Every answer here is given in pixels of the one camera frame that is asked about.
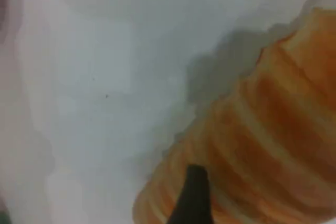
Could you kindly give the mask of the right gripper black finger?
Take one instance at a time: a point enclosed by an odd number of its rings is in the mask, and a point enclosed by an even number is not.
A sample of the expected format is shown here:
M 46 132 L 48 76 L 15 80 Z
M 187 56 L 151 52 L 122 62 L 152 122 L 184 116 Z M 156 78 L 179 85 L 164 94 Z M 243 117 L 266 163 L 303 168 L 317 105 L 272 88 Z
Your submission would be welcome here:
M 211 198 L 208 174 L 204 167 L 189 165 L 186 178 L 167 224 L 211 224 Z

